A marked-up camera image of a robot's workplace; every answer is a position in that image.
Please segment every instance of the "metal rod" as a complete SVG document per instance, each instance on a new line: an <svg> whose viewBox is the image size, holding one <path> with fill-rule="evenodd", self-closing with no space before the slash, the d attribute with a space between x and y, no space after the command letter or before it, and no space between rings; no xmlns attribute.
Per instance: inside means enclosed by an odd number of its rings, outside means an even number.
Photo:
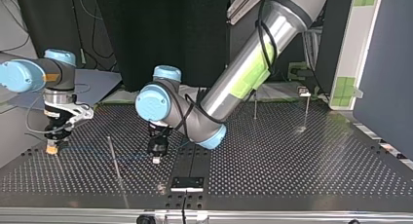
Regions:
<svg viewBox="0 0 413 224"><path fill-rule="evenodd" d="M122 179L121 173L118 168L118 161L116 160L115 150L113 149L112 138L107 136L107 143L109 144L110 152L112 153L113 164L115 165L116 173L118 174L118 178Z"/></svg>
<svg viewBox="0 0 413 224"><path fill-rule="evenodd" d="M307 97L306 116L309 113L309 107L310 107L310 96Z"/></svg>
<svg viewBox="0 0 413 224"><path fill-rule="evenodd" d="M257 105L258 105L258 101L257 101L257 92L255 92L254 94L254 120L257 119Z"/></svg>

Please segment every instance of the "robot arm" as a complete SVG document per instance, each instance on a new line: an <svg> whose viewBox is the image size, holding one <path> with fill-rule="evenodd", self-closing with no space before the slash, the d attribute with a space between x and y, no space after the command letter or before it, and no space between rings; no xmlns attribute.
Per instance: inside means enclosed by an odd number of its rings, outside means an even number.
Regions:
<svg viewBox="0 0 413 224"><path fill-rule="evenodd" d="M269 0L265 24L271 32L280 54L290 41L307 30L326 0ZM275 48L270 37L264 36L268 55ZM178 94L181 73L177 68L155 68L154 81L144 87L136 99L140 117L153 125L174 127L186 134L191 141L207 149L217 147L226 134L223 122L252 90L268 78L270 72L262 54L257 30L244 48L219 77L203 99L195 106Z"/></svg>
<svg viewBox="0 0 413 224"><path fill-rule="evenodd" d="M39 59L12 59L0 64L0 84L11 92L28 93L45 88L44 113L50 123L43 133L48 139L47 153L56 154L58 146L81 120L94 116L92 108L76 103L75 55L60 50L46 50Z"/></svg>

